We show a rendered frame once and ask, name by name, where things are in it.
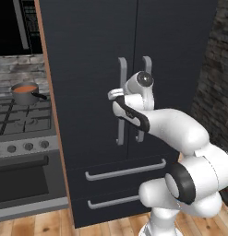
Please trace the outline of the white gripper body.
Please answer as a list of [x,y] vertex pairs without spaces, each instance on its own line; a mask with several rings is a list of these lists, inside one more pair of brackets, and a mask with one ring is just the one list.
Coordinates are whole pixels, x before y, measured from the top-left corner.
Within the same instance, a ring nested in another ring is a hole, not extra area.
[[118,96],[123,96],[124,90],[122,88],[115,88],[108,92],[108,100],[114,100]]

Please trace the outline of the dark fridge left door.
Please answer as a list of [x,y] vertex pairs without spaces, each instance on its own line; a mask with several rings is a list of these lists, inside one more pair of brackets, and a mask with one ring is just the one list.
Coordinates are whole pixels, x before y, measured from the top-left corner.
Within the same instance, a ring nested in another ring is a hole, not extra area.
[[126,158],[107,93],[134,54],[137,0],[40,0],[60,136],[69,170]]

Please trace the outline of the dark fridge door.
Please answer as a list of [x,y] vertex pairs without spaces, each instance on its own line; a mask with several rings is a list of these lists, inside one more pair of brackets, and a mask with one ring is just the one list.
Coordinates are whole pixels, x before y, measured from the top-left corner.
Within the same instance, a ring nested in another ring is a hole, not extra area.
[[218,0],[138,0],[133,74],[152,61],[157,109],[190,113]]
[[107,93],[134,54],[137,0],[40,0],[60,136],[69,170],[126,158]]

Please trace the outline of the wooden fridge side panel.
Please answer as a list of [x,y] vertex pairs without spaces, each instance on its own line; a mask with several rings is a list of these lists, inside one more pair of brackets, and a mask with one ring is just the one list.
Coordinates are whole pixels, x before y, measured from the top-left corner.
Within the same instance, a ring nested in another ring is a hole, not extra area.
[[63,152],[62,141],[61,141],[61,136],[60,136],[60,128],[59,128],[59,123],[58,123],[56,104],[55,104],[55,100],[54,100],[54,88],[53,88],[49,58],[48,58],[48,53],[47,53],[47,45],[46,45],[43,22],[42,22],[41,0],[34,0],[34,4],[35,4],[37,19],[38,19],[40,36],[41,36],[43,61],[44,61],[47,81],[48,81],[48,85],[49,85],[49,93],[50,93],[50,98],[51,98],[51,103],[52,103],[54,126],[55,126],[56,135],[57,135],[57,141],[58,141],[60,158],[61,158],[61,163],[62,163],[64,181],[65,181],[65,186],[66,186],[66,195],[67,195],[67,200],[68,200],[68,211],[69,211],[69,216],[70,216],[70,220],[71,220],[71,227],[74,230],[75,229],[75,221],[73,218],[73,211],[72,211],[68,181],[67,181],[67,176],[66,176],[66,164],[65,164],[64,152]]

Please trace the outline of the dark fridge drawer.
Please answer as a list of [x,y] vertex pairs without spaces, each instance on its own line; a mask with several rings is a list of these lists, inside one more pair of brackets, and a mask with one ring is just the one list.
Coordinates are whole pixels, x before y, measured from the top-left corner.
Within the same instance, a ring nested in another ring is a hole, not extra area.
[[143,206],[140,200],[98,209],[90,209],[87,204],[88,200],[90,200],[92,204],[96,204],[132,195],[138,195],[137,188],[106,195],[98,195],[98,196],[73,200],[72,210],[75,221],[75,227],[81,228],[97,223],[102,223],[105,221],[135,216],[138,214],[143,214],[151,211],[151,208]]
[[[178,160],[179,153],[173,151],[170,153],[157,155],[153,157],[129,159],[106,163],[102,165],[73,169],[66,172],[71,199],[81,199],[97,195],[105,195],[131,188],[138,188],[143,182],[152,179],[162,178],[169,167]],[[121,171],[161,163],[165,159],[167,164],[165,168],[155,171],[145,171],[136,174],[130,174],[121,177],[104,179],[90,182],[86,179],[85,172],[90,175],[106,173],[110,171]]]

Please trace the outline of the dark fridge right door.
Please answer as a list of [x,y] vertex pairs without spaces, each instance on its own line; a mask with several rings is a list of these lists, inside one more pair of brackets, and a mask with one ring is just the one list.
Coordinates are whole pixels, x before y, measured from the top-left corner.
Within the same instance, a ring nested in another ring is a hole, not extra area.
[[190,113],[218,0],[138,0],[133,74],[152,61],[157,109]]

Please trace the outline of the grey saucepan with orange marinade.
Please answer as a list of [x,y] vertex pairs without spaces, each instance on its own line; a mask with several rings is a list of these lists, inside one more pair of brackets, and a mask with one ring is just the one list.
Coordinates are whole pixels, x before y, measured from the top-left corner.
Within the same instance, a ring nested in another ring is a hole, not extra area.
[[17,105],[33,105],[40,99],[47,99],[39,92],[39,86],[34,82],[17,83],[11,88],[11,92]]

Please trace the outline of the grey stove with black hob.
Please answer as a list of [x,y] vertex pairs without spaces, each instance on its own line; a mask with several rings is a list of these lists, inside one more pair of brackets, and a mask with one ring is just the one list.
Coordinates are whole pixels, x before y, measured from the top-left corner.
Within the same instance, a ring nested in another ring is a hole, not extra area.
[[[48,148],[42,148],[40,142],[49,142]],[[33,144],[33,150],[26,150],[26,143]],[[7,151],[15,146],[14,153]],[[49,99],[40,100],[31,106],[17,105],[13,98],[0,98],[0,158],[35,154],[46,151],[59,151],[52,103]],[[41,214],[68,207],[67,196],[57,200],[47,200],[23,206],[0,209],[0,221]]]

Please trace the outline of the dark fridge bottom drawer front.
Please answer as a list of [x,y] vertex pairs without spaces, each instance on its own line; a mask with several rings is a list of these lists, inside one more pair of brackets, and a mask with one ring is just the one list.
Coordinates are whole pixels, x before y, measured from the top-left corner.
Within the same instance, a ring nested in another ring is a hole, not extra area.
[[81,228],[97,223],[102,223],[105,221],[135,216],[138,214],[143,214],[151,211],[151,208],[143,206],[140,200],[98,209],[90,209],[87,204],[88,200],[90,200],[92,204],[96,204],[132,195],[138,195],[137,188],[106,195],[98,195],[98,196],[73,200],[72,210],[75,221],[75,227]]

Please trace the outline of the black microwave oven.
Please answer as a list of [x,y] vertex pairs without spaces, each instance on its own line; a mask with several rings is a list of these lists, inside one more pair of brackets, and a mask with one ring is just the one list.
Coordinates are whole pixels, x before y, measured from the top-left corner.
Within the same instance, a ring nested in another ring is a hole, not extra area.
[[34,0],[19,0],[29,49],[24,50],[13,0],[0,0],[0,56],[42,53]]

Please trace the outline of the dark oven door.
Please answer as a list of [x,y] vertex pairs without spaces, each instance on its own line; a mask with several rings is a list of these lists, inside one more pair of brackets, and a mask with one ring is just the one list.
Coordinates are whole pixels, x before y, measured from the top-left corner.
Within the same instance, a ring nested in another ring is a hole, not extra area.
[[44,155],[49,157],[47,165],[0,172],[0,209],[66,197],[62,163],[58,150],[0,159]]

